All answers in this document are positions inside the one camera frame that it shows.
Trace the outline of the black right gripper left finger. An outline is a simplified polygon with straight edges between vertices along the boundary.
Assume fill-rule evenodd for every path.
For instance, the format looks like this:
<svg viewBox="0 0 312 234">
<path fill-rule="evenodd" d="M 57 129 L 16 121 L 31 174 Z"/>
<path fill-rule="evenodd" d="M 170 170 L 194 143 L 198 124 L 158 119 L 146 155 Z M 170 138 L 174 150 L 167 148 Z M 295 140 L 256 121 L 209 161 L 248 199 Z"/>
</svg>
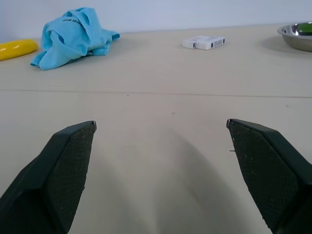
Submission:
<svg viewBox="0 0 312 234">
<path fill-rule="evenodd" d="M 67 234 L 85 188 L 97 125 L 86 121 L 52 135 L 0 198 L 2 234 Z"/>
</svg>

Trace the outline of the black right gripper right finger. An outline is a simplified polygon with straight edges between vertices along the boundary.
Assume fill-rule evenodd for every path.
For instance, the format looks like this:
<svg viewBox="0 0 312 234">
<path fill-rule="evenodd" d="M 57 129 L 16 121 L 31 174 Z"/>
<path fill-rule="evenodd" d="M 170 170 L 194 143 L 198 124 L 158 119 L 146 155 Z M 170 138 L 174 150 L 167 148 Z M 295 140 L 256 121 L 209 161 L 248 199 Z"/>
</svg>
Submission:
<svg viewBox="0 0 312 234">
<path fill-rule="evenodd" d="M 277 131 L 227 120 L 243 179 L 273 234 L 312 232 L 312 165 Z"/>
</svg>

